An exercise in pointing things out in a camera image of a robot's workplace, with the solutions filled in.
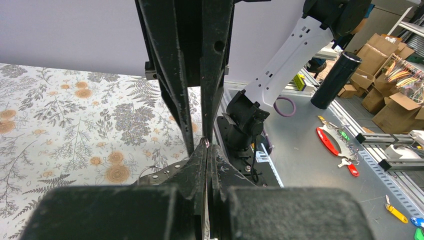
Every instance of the yellow key fob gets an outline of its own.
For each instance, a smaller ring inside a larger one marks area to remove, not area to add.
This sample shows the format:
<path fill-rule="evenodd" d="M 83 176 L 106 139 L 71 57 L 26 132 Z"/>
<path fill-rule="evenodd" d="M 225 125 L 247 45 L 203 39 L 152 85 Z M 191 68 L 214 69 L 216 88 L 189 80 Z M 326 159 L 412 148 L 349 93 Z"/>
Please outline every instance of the yellow key fob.
<path fill-rule="evenodd" d="M 398 211 L 396 208 L 394 208 L 392 205 L 386 204 L 385 208 L 391 212 L 396 218 L 398 218 L 402 223 L 407 224 L 408 218 L 404 216 L 400 211 Z"/>

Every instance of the metal ring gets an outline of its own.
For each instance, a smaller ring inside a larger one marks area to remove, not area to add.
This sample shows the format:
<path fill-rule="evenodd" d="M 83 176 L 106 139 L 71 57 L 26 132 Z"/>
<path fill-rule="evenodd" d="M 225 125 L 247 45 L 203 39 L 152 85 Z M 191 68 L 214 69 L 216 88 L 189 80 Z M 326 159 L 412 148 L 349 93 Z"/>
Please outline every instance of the metal ring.
<path fill-rule="evenodd" d="M 359 165 L 359 163 L 360 163 L 360 161 L 356 158 L 356 159 L 350 159 L 350 163 L 352 163 L 353 165 L 355 165 L 355 166 L 358 166 Z"/>
<path fill-rule="evenodd" d="M 209 148 L 209 139 L 207 137 L 202 137 L 200 139 L 200 144 L 206 144 L 206 148 Z"/>
<path fill-rule="evenodd" d="M 160 170 L 162 170 L 163 168 L 162 167 L 160 167 L 160 166 L 154 166 L 154 165 L 152 165 L 152 166 L 147 166 L 145 169 L 143 169 L 141 172 L 140 172 L 140 175 L 138 175 L 138 178 L 137 178 L 137 186 L 140 184 L 140 178 L 142 177 L 142 174 L 145 172 L 145 171 L 147 171 L 147 170 L 149 170 L 149 169 L 153 169 L 153 168 L 157 168 L 157 169 L 160 169 Z"/>

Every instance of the black cylinder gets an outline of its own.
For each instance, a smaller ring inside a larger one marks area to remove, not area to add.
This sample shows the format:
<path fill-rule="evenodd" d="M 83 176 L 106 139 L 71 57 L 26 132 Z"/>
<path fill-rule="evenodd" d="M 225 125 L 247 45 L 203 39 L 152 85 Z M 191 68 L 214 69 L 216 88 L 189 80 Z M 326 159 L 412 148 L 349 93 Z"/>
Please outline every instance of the black cylinder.
<path fill-rule="evenodd" d="M 319 109 L 327 109 L 361 63 L 362 59 L 355 54 L 342 52 L 310 102 Z"/>
<path fill-rule="evenodd" d="M 237 151 L 245 151 L 252 143 L 252 136 L 242 132 L 236 125 L 230 124 L 225 140 L 232 149 Z"/>

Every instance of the key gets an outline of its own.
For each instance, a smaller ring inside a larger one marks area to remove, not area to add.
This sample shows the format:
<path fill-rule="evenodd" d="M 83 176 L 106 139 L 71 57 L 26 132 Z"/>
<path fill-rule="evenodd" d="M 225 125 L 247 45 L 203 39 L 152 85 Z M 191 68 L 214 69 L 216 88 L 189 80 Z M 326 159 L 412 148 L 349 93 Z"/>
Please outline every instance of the key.
<path fill-rule="evenodd" d="M 352 163 L 349 160 L 347 160 L 346 158 L 342 158 L 341 159 L 341 163 L 338 165 L 338 167 L 341 168 L 343 166 L 349 166 L 351 164 Z"/>

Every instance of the gray table surface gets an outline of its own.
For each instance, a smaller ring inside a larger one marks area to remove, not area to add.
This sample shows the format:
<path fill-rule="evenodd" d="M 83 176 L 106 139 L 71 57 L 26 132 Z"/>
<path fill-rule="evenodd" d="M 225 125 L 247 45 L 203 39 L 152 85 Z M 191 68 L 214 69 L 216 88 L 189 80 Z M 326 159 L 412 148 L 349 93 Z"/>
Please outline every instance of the gray table surface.
<path fill-rule="evenodd" d="M 357 170 L 359 177 L 353 177 L 346 167 L 338 168 L 340 157 L 332 155 L 321 143 L 316 128 L 322 123 L 318 115 L 327 121 L 341 126 L 338 118 L 330 110 L 321 110 L 313 106 L 310 97 L 301 95 L 283 95 L 291 98 L 297 107 L 292 117 L 282 117 L 275 111 L 264 122 L 264 127 L 275 149 L 271 154 L 272 161 L 281 177 L 284 187 L 324 187 L 338 188 L 352 194 L 359 202 L 368 223 L 377 240 L 414 239 L 416 227 L 404 224 L 385 208 L 386 195 L 390 203 L 408 219 L 412 217 L 400 200 L 383 182 L 381 171 L 379 177 L 372 166 L 362 161 Z M 292 111 L 291 105 L 284 100 L 277 101 L 278 108 L 285 112 Z M 351 143 L 364 150 L 350 135 Z"/>

